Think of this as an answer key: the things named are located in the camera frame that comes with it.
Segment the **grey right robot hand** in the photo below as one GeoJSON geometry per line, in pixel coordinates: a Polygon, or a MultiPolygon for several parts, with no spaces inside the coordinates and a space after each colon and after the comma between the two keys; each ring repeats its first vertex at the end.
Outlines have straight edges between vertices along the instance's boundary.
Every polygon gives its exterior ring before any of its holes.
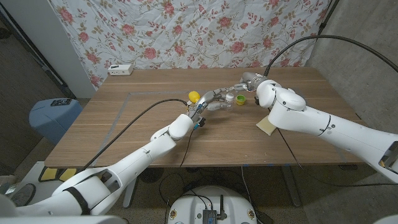
{"type": "Polygon", "coordinates": [[[267,80],[259,73],[244,72],[239,83],[232,86],[234,91],[256,91],[258,86],[267,80]]]}

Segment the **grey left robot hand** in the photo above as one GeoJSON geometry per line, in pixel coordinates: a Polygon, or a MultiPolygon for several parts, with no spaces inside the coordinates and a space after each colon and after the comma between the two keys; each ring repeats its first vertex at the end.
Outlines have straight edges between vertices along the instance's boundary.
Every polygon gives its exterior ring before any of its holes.
{"type": "Polygon", "coordinates": [[[187,116],[194,124],[200,123],[203,120],[201,116],[205,110],[216,111],[233,109],[234,95],[230,88],[217,88],[210,90],[203,95],[197,91],[191,91],[188,94],[188,112],[187,116]]]}

